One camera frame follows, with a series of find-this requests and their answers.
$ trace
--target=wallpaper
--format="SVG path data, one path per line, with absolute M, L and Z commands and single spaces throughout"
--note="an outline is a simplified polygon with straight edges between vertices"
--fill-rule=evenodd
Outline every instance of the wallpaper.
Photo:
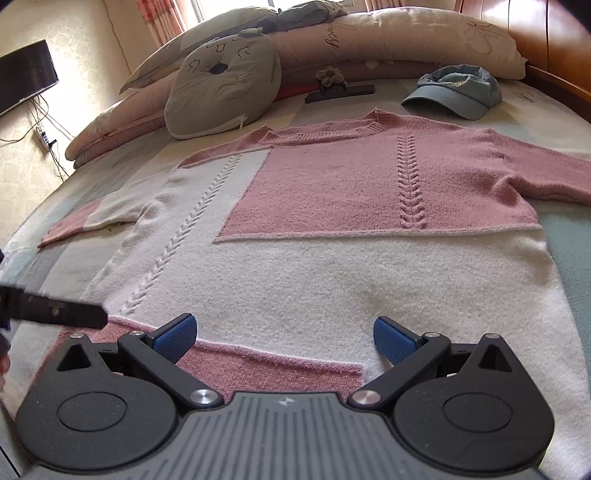
M 0 56 L 44 38 L 60 80 L 44 97 L 51 115 L 76 135 L 118 100 L 129 68 L 103 0 L 15 0 L 0 12 Z M 31 120 L 27 105 L 0 117 L 0 138 L 19 138 Z M 68 139 L 47 120 L 43 127 L 72 172 L 64 159 Z M 16 144 L 0 142 L 0 247 L 60 184 L 32 133 Z

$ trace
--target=sweater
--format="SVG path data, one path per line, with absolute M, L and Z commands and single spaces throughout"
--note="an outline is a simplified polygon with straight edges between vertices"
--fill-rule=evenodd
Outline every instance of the sweater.
M 523 196 L 591 205 L 591 163 L 492 129 L 374 110 L 353 120 L 261 127 L 179 165 L 247 151 L 267 157 L 216 241 L 356 235 L 457 235 L 541 228 Z M 150 179 L 53 226 L 41 246 L 134 221 Z

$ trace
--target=cable knit pattern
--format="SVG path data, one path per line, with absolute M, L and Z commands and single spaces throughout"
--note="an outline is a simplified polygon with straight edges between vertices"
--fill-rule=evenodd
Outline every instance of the cable knit pattern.
M 142 299 L 148 294 L 150 287 L 154 285 L 168 262 L 170 262 L 173 255 L 180 247 L 182 241 L 187 237 L 191 229 L 195 226 L 195 223 L 197 223 L 197 221 L 202 217 L 203 212 L 216 196 L 216 193 L 219 191 L 219 189 L 222 188 L 224 181 L 226 181 L 226 179 L 230 176 L 230 173 L 232 173 L 232 170 L 240 160 L 240 157 L 241 155 L 234 155 L 230 157 L 220 173 L 217 174 L 213 183 L 203 194 L 203 197 L 201 197 L 201 199 L 197 202 L 195 208 L 185 219 L 175 235 L 170 239 L 168 245 L 164 247 L 164 252 L 162 252 L 162 254 L 156 259 L 154 268 L 146 275 L 140 286 L 131 294 L 131 298 L 125 302 L 125 306 L 120 309 L 119 313 L 121 315 L 133 314 L 137 306 L 141 303 Z
M 400 227 L 421 229 L 427 227 L 423 193 L 418 176 L 417 149 L 414 137 L 398 137 L 398 187 L 400 188 Z

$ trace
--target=wall-mounted tv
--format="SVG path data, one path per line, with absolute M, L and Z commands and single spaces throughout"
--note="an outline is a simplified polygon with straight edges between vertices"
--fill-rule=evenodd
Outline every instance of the wall-mounted tv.
M 45 40 L 0 57 L 0 116 L 58 81 Z

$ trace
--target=pillow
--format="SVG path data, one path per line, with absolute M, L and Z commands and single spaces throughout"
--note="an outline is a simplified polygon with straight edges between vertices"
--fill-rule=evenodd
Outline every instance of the pillow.
M 277 12 L 263 7 L 235 8 L 201 22 L 152 53 L 130 75 L 119 93 L 145 87 L 178 70 L 187 55 L 208 41 L 253 27 L 262 27 L 263 33 L 268 33 L 275 30 L 276 22 Z
M 183 62 L 164 108 L 166 127 L 183 140 L 248 125 L 273 102 L 280 83 L 279 57 L 260 31 L 213 40 Z
M 284 70 L 373 59 L 466 63 L 503 79 L 525 76 L 525 59 L 505 30 L 449 10 L 387 8 L 269 37 Z
M 349 12 L 341 4 L 330 0 L 312 0 L 279 12 L 277 30 L 287 31 L 293 28 L 309 27 L 319 23 L 332 22 L 337 17 Z

